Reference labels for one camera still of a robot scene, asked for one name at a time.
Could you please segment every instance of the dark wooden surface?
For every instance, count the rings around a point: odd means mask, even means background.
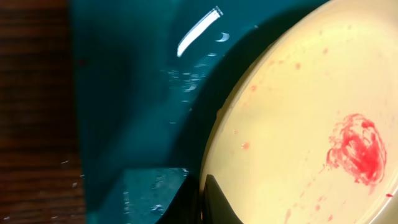
[[[84,223],[67,0],[0,0],[0,223]]]

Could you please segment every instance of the white plate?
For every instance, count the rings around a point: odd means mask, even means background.
[[[328,2],[244,77],[201,189],[214,175],[247,224],[398,223],[398,1]]]

